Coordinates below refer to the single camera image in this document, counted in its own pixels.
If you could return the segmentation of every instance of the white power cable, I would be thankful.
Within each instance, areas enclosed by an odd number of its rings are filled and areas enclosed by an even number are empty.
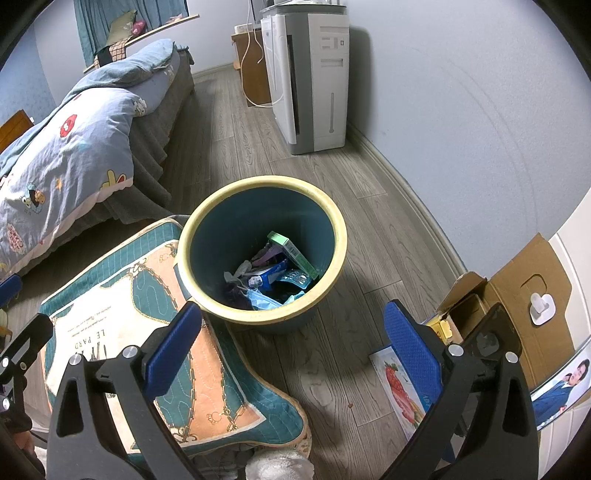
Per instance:
[[[250,19],[251,19],[252,5],[251,5],[251,3],[250,3],[249,0],[247,0],[247,3],[248,3],[248,15],[246,16],[246,31],[248,32],[248,44],[246,45],[246,51],[244,52],[244,55],[242,56],[242,60],[240,61],[240,83],[242,85],[242,93],[244,94],[244,96],[246,97],[246,99],[251,104],[253,104],[256,107],[259,107],[259,108],[273,108],[273,105],[275,105],[277,102],[279,102],[283,98],[283,95],[281,95],[280,98],[278,98],[275,102],[272,102],[270,105],[259,105],[258,103],[255,103],[252,100],[250,100],[250,98],[248,98],[248,95],[244,91],[244,77],[242,76],[242,64],[244,63],[244,59],[246,58],[246,54],[248,53],[248,49],[251,47],[251,31],[248,29],[248,22],[250,22]],[[253,19],[253,23],[252,23],[252,34],[255,37],[256,43],[261,48],[261,58],[257,62],[257,63],[260,63],[265,58],[265,51],[263,50],[262,45],[256,39],[254,16],[255,16],[255,13],[252,12],[252,19]]]

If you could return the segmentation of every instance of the wooden floor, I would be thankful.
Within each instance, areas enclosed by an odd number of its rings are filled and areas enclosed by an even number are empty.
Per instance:
[[[313,432],[311,461],[318,480],[379,478],[405,437],[368,355],[387,341],[384,304],[399,298],[416,319],[431,315],[446,283],[413,227],[400,195],[351,145],[293,157],[272,110],[247,108],[239,76],[222,70],[197,77],[168,146],[163,185],[172,210],[191,213],[211,192],[255,175],[298,177],[324,190],[348,229],[343,274],[309,325],[285,336],[237,332],[254,368],[298,399]],[[43,298],[143,225],[99,225],[60,248],[24,277],[9,308],[18,330]],[[31,371],[27,401],[39,378]]]

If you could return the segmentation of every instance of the wooden cabinet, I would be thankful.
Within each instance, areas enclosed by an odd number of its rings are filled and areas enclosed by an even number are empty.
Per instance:
[[[25,110],[19,110],[11,116],[6,123],[0,127],[0,153],[6,150],[6,147],[29,130],[33,123],[25,113]]]
[[[248,46],[249,35],[251,37],[251,46],[248,48],[246,57],[244,57],[246,47]],[[267,64],[265,63],[265,59],[263,58],[260,63],[257,63],[261,56],[263,56],[263,52],[255,41],[255,35],[258,42],[262,45],[262,33],[260,28],[255,30],[254,33],[249,32],[232,35],[232,41],[234,45],[236,45],[238,66],[244,57],[244,61],[242,62],[244,92],[254,103],[264,105],[265,103],[270,103],[271,92],[269,91],[269,80],[267,79]]]

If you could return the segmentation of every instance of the blanket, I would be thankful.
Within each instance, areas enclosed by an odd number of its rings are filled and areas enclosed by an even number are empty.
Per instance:
[[[62,107],[84,90],[97,87],[130,87],[149,79],[155,72],[165,69],[174,51],[174,42],[168,38],[157,40],[124,60],[109,63],[82,77],[66,95],[61,104],[39,124],[27,130],[0,154],[0,177],[12,170],[20,155],[33,138],[51,121]]]

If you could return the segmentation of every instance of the trash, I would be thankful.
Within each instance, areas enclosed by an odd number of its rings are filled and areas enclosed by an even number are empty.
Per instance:
[[[246,272],[250,271],[252,269],[252,265],[248,260],[245,260],[244,262],[242,262],[240,264],[240,266],[236,269],[236,272],[234,273],[235,277],[241,277],[243,276]]]
[[[282,306],[281,303],[267,297],[258,290],[249,288],[246,291],[246,295],[248,296],[248,300],[251,301],[251,305],[255,310],[271,310]]]
[[[254,257],[252,257],[252,266],[260,267],[281,253],[283,253],[283,249],[279,245],[267,242],[267,244],[261,248]]]
[[[268,238],[265,246],[242,262],[234,274],[223,273],[223,296],[228,306],[276,309],[305,295],[318,277],[316,269],[286,236],[271,232]]]
[[[251,301],[246,296],[246,290],[240,288],[235,283],[227,283],[223,289],[223,296],[229,307],[240,310],[254,310]]]
[[[288,260],[284,259],[276,265],[247,272],[244,276],[248,277],[248,287],[260,288],[263,291],[270,290],[271,284],[287,269],[287,262]]]
[[[288,303],[291,303],[292,301],[299,299],[301,296],[303,296],[303,295],[305,295],[305,294],[306,294],[306,292],[305,292],[304,290],[301,290],[301,291],[300,291],[298,294],[290,296],[290,297],[289,297],[289,298],[288,298],[288,299],[287,299],[287,300],[286,300],[286,301],[283,303],[283,305],[287,305]]]
[[[312,282],[312,277],[302,270],[286,270],[277,281],[293,283],[295,286],[305,290],[310,285],[310,282]]]
[[[308,262],[306,257],[302,255],[290,239],[276,232],[270,232],[269,235],[267,235],[267,238],[271,240],[271,242],[280,245],[287,257],[311,276],[313,280],[318,278],[318,272],[316,269],[312,267],[310,262]]]

